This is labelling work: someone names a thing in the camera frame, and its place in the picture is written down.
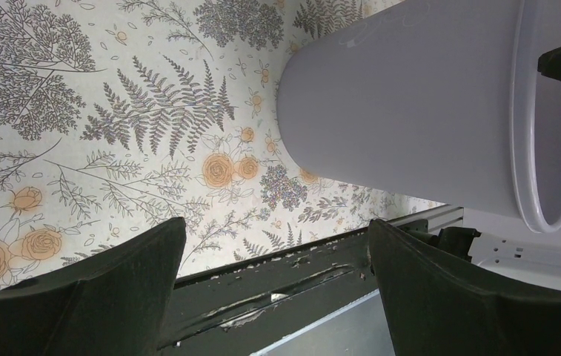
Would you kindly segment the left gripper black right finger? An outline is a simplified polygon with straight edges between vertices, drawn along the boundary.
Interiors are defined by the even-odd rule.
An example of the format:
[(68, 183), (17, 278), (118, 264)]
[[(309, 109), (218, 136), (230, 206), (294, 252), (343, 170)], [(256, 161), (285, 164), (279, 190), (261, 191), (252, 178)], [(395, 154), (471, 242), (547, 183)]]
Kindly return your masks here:
[(397, 355), (561, 355), (561, 291), (494, 273), (382, 220), (369, 253)]

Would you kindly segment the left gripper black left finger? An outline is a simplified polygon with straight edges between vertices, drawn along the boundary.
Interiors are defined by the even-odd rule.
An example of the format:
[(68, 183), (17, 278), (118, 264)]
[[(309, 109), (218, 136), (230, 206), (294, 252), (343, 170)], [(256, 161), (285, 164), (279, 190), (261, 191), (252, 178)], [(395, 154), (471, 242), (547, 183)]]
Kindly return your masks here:
[(0, 355), (155, 355), (185, 243), (175, 217), (0, 290)]

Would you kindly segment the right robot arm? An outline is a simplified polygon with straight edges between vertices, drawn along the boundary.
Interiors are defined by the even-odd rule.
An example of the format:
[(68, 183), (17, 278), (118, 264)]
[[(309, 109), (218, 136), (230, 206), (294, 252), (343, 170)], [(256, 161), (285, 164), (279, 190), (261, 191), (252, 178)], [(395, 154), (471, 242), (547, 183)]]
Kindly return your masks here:
[[(561, 47), (538, 58), (537, 72), (553, 84), (561, 82)], [(524, 283), (561, 290), (561, 246), (522, 243), (456, 226), (445, 227), (438, 235), (415, 230), (408, 233), (480, 268)]]

